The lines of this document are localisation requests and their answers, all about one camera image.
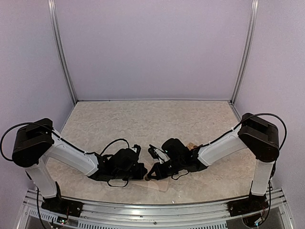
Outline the right aluminium frame post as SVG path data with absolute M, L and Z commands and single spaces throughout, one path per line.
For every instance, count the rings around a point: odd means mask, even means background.
M 252 41 L 253 41 L 253 36 L 254 36 L 254 30 L 255 30 L 255 24 L 256 24 L 256 19 L 257 19 L 257 13 L 258 13 L 258 5 L 259 5 L 259 0 L 252 0 L 252 5 L 251 5 L 251 12 L 250 12 L 250 19 L 248 23 L 248 29 L 247 29 L 247 35 L 246 35 L 246 41 L 244 45 L 244 51 L 242 54 L 242 59 L 241 59 L 241 64 L 238 70 L 238 75 L 237 79 L 234 85 L 234 90 L 233 94 L 231 96 L 230 102 L 231 105 L 234 106 L 238 94 L 240 92 L 241 86 L 242 86 L 242 81 L 245 75 L 246 67 L 247 67 L 247 62 L 249 59 L 251 47 L 252 47 Z

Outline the front aluminium rail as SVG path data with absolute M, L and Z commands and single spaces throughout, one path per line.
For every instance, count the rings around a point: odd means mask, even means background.
M 28 190 L 21 207 L 16 228 L 26 226 L 29 217 L 38 219 L 37 193 Z M 242 218 L 249 213 L 231 217 L 227 203 L 233 199 L 192 204 L 131 205 L 85 201 L 80 217 L 69 216 L 65 226 L 72 229 L 248 229 Z M 259 229 L 293 229 L 294 223 L 284 193 L 271 191 L 271 209 Z

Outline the left aluminium frame post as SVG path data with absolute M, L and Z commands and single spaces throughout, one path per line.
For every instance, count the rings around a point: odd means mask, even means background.
M 59 28 L 59 22 L 58 22 L 58 17 L 57 17 L 57 11 L 56 11 L 56 2 L 55 0 L 48 0 L 48 8 L 49 8 L 49 13 L 50 13 L 50 20 L 51 20 L 51 26 L 54 34 L 54 40 L 55 40 L 55 45 L 56 49 L 58 52 L 58 57 L 60 61 L 60 65 L 62 68 L 63 76 L 69 91 L 70 98 L 72 100 L 73 105 L 76 105 L 78 102 L 77 95 L 72 83 L 72 79 L 69 73 L 65 53 L 64 53 L 64 48 L 63 44 L 61 41 L 61 33 L 60 33 L 60 28 Z

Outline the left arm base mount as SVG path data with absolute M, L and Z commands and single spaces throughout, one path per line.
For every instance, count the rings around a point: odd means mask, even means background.
M 57 182 L 57 194 L 53 198 L 43 198 L 42 209 L 73 217 L 80 217 L 83 203 L 80 201 L 65 199 L 61 196 L 61 190 Z

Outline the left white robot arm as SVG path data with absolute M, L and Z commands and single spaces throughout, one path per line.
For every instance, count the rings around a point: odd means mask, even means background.
M 139 145 L 120 149 L 114 155 L 86 152 L 65 140 L 52 124 L 52 120 L 44 118 L 18 125 L 12 161 L 25 169 L 56 212 L 64 211 L 67 202 L 59 196 L 60 188 L 50 176 L 43 161 L 44 156 L 56 159 L 99 182 L 142 180 L 147 174 L 144 163 L 139 162 Z

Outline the wax seal sticker sheet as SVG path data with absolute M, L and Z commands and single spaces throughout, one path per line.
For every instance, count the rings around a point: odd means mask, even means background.
M 188 144 L 187 144 L 187 148 L 189 149 L 189 150 L 193 150 L 193 149 L 195 149 L 195 148 L 197 148 L 198 146 L 196 145 L 196 144 L 194 144 L 194 143 L 191 143 L 191 142 L 189 142 Z

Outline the aluminium frame post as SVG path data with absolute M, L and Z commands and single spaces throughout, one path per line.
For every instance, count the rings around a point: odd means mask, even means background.
M 51 26 L 54 34 L 54 40 L 55 40 L 55 45 L 56 49 L 58 52 L 58 57 L 60 61 L 60 65 L 62 68 L 63 76 L 69 91 L 70 98 L 72 100 L 73 105 L 76 105 L 78 102 L 77 95 L 72 83 L 72 79 L 69 73 L 65 53 L 64 53 L 64 48 L 63 44 L 61 41 L 61 33 L 60 33 L 60 28 L 59 28 L 59 22 L 58 22 L 58 17 L 57 17 L 57 11 L 56 11 L 56 2 L 55 0 L 48 0 L 48 8 L 49 8 L 49 13 L 50 13 L 50 20 L 51 20 Z
M 241 64 L 238 70 L 238 75 L 237 79 L 234 85 L 234 90 L 233 94 L 231 96 L 230 102 L 231 105 L 234 106 L 238 94 L 240 92 L 241 86 L 242 86 L 242 81 L 245 75 L 246 67 L 247 67 L 247 62 L 249 59 L 251 47 L 252 47 L 252 41 L 253 41 L 253 36 L 254 36 L 254 30 L 255 30 L 255 24 L 256 24 L 256 19 L 257 19 L 257 13 L 258 13 L 258 5 L 259 5 L 259 0 L 252 0 L 252 5 L 251 5 L 251 12 L 250 12 L 250 19 L 248 23 L 248 29 L 247 29 L 247 35 L 246 35 L 246 41 L 244 45 L 244 51 L 242 54 L 242 59 L 241 59 Z

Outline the pink envelope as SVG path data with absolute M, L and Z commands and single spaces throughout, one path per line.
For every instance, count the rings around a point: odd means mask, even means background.
M 169 186 L 169 178 L 162 180 L 143 180 L 139 182 L 139 185 L 142 187 L 147 187 L 151 189 L 155 189 L 158 191 L 167 191 Z

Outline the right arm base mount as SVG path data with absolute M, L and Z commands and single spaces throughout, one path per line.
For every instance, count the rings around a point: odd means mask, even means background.
M 270 201 L 267 200 L 266 193 L 263 196 L 256 196 L 252 193 L 252 186 L 249 195 L 246 198 L 232 200 L 227 203 L 231 217 L 264 210 L 270 207 Z

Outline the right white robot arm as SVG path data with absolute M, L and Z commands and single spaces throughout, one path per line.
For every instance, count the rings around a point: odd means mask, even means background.
M 155 163 L 146 177 L 161 180 L 177 175 L 181 170 L 199 172 L 246 148 L 256 158 L 251 196 L 244 200 L 244 208 L 253 212 L 263 202 L 261 196 L 267 191 L 274 164 L 280 153 L 278 127 L 262 119 L 260 114 L 244 114 L 235 127 L 214 141 L 193 149 L 189 149 L 177 138 L 168 139 L 160 149 L 150 146 L 148 151 L 153 158 L 160 159 L 162 154 L 168 158 Z

